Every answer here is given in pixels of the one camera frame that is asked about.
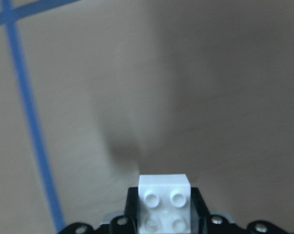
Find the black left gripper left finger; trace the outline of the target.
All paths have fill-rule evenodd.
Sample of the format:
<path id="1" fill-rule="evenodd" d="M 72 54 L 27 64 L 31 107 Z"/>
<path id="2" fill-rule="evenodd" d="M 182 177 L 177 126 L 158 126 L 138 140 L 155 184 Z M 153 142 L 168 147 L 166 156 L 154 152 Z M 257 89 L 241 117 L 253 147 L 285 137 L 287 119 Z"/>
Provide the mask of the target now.
<path id="1" fill-rule="evenodd" d="M 130 187 L 127 191 L 124 216 L 130 234 L 138 234 L 139 196 L 138 187 Z"/>

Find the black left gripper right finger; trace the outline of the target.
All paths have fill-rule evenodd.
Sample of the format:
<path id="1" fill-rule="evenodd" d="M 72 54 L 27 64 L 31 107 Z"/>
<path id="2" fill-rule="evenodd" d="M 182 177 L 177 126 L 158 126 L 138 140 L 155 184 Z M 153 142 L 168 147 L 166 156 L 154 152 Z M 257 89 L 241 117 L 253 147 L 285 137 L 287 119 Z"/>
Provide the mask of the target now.
<path id="1" fill-rule="evenodd" d="M 208 234 L 210 211 L 198 188 L 191 188 L 190 227 L 192 234 Z"/>

